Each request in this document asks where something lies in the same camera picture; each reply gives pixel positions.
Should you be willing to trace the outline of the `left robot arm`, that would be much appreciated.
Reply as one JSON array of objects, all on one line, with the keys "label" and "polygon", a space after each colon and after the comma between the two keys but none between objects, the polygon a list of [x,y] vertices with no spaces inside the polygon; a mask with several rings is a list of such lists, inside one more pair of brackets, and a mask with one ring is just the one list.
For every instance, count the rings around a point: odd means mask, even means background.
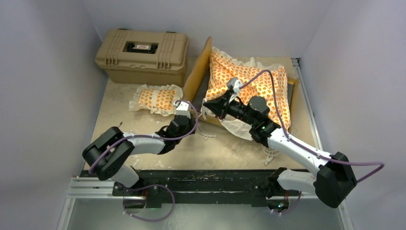
[{"label": "left robot arm", "polygon": [[195,133],[192,115],[176,115],[167,125],[152,135],[131,135],[113,126],[88,145],[82,157],[90,166],[89,173],[101,181],[111,179],[131,196],[142,192],[143,183],[135,169],[125,165],[131,155],[162,155],[172,151],[181,140]]}]

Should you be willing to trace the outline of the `wooden pet bed frame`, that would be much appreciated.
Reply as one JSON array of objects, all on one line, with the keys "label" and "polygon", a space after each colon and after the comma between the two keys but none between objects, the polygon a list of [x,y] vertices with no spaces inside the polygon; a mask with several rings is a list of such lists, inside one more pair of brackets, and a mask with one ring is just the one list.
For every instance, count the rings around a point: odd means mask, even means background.
[{"label": "wooden pet bed frame", "polygon": [[[210,69],[210,53],[212,51],[212,38],[206,40],[205,46],[199,55],[199,57],[193,62],[193,68],[187,77],[185,82],[183,92],[185,99],[193,102],[195,94],[203,80],[204,74],[207,69]],[[250,58],[238,58],[244,63],[249,62]],[[256,61],[261,62],[264,66],[270,66],[273,64],[281,64],[284,66],[288,77],[288,102],[290,107],[291,125],[297,123],[300,117],[300,96],[297,91],[299,89],[299,79],[295,76],[295,70],[293,67],[292,60],[288,57],[255,57]]]}]

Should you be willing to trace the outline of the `orange patterned white blanket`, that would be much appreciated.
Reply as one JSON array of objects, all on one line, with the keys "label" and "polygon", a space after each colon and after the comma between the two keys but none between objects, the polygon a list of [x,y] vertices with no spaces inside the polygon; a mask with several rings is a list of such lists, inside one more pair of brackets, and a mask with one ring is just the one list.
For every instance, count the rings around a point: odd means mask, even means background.
[{"label": "orange patterned white blanket", "polygon": [[236,77],[246,85],[239,92],[243,104],[247,104],[253,96],[263,97],[270,108],[269,118],[289,129],[288,77],[283,65],[264,66],[254,57],[244,63],[216,47],[212,48],[209,59],[210,78],[203,102],[225,93],[228,88],[226,84]]}]

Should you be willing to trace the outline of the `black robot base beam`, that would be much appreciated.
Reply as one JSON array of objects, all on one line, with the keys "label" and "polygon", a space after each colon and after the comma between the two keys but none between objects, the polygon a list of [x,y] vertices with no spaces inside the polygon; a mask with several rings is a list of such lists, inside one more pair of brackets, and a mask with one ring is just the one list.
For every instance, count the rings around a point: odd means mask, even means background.
[{"label": "black robot base beam", "polygon": [[298,196],[270,184],[275,170],[141,170],[135,188],[130,191],[114,182],[108,194],[130,200],[146,198],[147,208],[162,204],[243,204],[252,207],[278,207],[285,196]]}]

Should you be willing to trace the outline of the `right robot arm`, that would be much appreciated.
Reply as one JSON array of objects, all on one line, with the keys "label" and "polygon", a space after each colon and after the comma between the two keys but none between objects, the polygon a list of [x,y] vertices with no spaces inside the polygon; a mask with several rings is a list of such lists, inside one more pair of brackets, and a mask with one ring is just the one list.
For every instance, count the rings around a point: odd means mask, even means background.
[{"label": "right robot arm", "polygon": [[304,166],[307,172],[279,169],[270,177],[269,189],[275,195],[296,190],[316,195],[325,205],[337,208],[356,187],[357,180],[348,157],[314,148],[289,134],[268,118],[266,100],[252,97],[247,105],[241,100],[230,101],[229,96],[203,103],[218,119],[232,116],[251,126],[252,139],[273,150],[286,154]]}]

